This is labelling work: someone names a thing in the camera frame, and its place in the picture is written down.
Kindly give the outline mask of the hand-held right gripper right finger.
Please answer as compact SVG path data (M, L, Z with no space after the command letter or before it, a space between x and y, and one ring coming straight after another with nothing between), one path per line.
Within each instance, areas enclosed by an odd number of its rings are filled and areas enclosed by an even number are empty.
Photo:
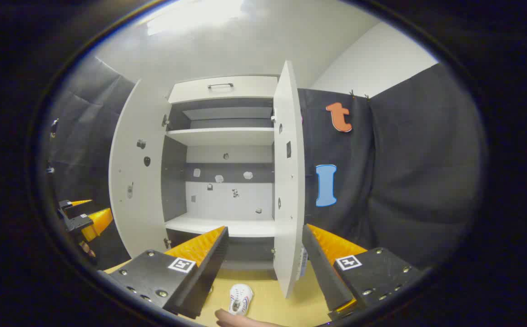
M388 301L423 275L386 248L365 250L310 224L302 241L333 321Z

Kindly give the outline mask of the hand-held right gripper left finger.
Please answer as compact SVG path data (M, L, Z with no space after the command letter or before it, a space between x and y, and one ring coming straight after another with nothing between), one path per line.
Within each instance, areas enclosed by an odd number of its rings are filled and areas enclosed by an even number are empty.
M224 262L228 244L228 228L220 226L165 252L144 250L111 273L97 274L145 311L195 319Z

